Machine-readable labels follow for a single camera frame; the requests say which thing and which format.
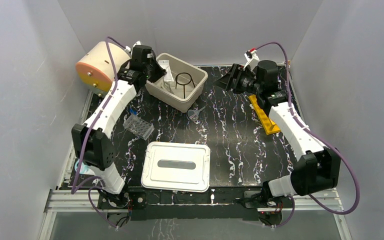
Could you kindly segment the black wire tripod stand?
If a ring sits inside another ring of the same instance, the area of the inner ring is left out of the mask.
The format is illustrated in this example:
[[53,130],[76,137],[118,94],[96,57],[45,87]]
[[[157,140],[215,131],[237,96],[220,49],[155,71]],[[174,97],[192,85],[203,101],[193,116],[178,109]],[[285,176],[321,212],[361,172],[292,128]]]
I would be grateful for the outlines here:
[[184,99],[187,96],[186,95],[186,86],[192,84],[192,86],[193,86],[192,89],[194,89],[196,87],[196,84],[193,80],[192,75],[188,72],[180,72],[175,76],[174,79],[175,79],[175,89],[177,89],[178,86],[183,87],[182,92],[183,92],[183,98]]

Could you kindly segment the blue capped tube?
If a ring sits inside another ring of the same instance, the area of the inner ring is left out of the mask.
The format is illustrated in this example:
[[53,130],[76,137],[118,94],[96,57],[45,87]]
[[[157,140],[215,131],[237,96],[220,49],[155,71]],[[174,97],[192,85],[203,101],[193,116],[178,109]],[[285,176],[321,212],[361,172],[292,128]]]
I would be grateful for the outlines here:
[[137,112],[136,112],[134,109],[130,109],[129,112],[130,112],[132,115],[137,115]]

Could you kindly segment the clear plastic funnel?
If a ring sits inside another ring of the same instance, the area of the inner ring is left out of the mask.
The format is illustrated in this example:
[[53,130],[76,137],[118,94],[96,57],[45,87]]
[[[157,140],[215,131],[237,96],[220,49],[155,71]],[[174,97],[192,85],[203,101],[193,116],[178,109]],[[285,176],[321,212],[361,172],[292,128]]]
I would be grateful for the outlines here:
[[198,119],[199,119],[199,115],[201,113],[201,111],[203,111],[206,107],[203,106],[201,107],[200,109],[189,109],[187,112],[186,112],[186,115],[187,115],[187,118],[192,121],[192,122],[197,122]]

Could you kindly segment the white bin lid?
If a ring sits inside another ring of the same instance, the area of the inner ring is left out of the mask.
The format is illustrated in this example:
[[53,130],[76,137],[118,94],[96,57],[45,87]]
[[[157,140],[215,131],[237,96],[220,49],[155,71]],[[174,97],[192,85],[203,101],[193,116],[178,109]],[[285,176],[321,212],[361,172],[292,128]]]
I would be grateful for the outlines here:
[[147,189],[203,193],[210,186],[211,150],[205,144],[148,144],[141,185]]

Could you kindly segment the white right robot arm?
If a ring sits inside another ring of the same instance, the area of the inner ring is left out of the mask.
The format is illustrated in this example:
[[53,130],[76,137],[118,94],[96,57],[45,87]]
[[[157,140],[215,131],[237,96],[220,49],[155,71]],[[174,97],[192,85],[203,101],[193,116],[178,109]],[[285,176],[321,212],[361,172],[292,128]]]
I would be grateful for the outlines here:
[[294,105],[288,102],[288,93],[280,88],[278,74],[277,64],[271,60],[259,61],[254,69],[234,63],[214,82],[225,91],[255,95],[258,107],[279,127],[297,158],[291,174],[263,183],[261,199],[268,207],[275,207],[282,196],[305,196],[335,188],[341,164],[332,149],[308,133]]

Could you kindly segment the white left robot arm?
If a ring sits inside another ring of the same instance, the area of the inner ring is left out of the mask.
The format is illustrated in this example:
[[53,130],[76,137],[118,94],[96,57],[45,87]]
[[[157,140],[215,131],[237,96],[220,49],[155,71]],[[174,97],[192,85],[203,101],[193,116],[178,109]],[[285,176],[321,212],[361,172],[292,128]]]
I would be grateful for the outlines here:
[[110,202],[117,208],[129,203],[129,194],[123,191],[125,179],[115,165],[115,150],[111,142],[113,129],[137,93],[149,82],[156,82],[166,74],[156,59],[154,50],[136,44],[129,49],[102,41],[85,59],[106,66],[111,73],[110,86],[100,105],[82,124],[71,129],[72,142],[78,163],[89,166],[103,191],[111,194]]

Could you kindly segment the beige plastic bin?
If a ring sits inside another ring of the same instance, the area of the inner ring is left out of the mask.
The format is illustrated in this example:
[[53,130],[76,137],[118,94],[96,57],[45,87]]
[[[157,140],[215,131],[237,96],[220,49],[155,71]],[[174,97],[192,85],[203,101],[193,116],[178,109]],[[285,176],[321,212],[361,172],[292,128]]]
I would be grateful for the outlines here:
[[207,72],[168,53],[159,54],[156,60],[168,66],[166,75],[173,80],[165,81],[162,77],[154,83],[147,82],[146,90],[151,96],[186,113],[202,94]]

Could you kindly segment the yellow test tube rack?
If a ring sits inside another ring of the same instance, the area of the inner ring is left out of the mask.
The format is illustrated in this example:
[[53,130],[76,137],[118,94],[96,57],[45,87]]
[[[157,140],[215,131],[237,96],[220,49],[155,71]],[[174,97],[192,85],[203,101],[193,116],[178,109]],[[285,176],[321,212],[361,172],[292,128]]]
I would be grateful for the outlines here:
[[255,95],[250,95],[250,96],[248,96],[248,99],[249,99],[251,106],[252,106],[252,109],[255,111],[266,135],[279,133],[281,131],[280,128],[258,106],[257,97]]

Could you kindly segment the beige cylindrical centrifuge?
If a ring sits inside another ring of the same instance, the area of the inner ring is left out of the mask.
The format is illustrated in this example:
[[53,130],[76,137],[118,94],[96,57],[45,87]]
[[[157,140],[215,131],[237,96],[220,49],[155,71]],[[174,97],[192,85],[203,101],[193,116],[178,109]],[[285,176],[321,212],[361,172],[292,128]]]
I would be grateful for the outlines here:
[[[122,64],[129,60],[131,48],[122,48],[114,43],[108,43],[113,57],[115,69],[118,71]],[[96,95],[104,98],[114,81],[114,70],[105,41],[98,42],[76,64],[75,69],[80,79]]]

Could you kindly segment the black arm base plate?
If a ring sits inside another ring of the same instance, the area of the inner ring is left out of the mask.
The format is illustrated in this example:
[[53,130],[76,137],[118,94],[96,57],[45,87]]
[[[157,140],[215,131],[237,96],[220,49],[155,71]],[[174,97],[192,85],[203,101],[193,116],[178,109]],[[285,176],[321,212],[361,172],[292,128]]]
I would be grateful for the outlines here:
[[132,210],[133,221],[156,219],[242,219],[258,221],[268,217],[272,222],[281,220],[282,211],[290,210],[289,198],[263,203],[258,196],[262,188],[211,187],[205,192],[187,192],[130,187],[121,196],[129,205],[111,206],[102,196],[98,208],[111,214]]

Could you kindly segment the aluminium frame rail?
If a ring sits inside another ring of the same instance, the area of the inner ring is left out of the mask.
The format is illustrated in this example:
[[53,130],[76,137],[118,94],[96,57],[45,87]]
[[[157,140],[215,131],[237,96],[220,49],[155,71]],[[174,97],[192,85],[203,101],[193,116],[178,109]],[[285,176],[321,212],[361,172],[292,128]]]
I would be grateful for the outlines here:
[[[156,207],[218,207],[230,206],[236,200],[244,196],[244,192],[249,195],[254,193],[250,188],[211,188],[210,190],[197,192],[175,192],[165,190],[144,190],[134,189],[129,193],[131,205],[135,210],[148,210],[152,206]],[[343,204],[335,189],[324,190],[310,196],[294,196],[295,208],[298,211],[321,210],[317,202],[320,202],[329,209],[335,211],[343,210]],[[45,212],[92,212],[97,207],[103,212],[123,213],[128,208],[113,207],[104,200],[96,190],[79,190],[71,194],[69,190],[52,190],[45,205]]]

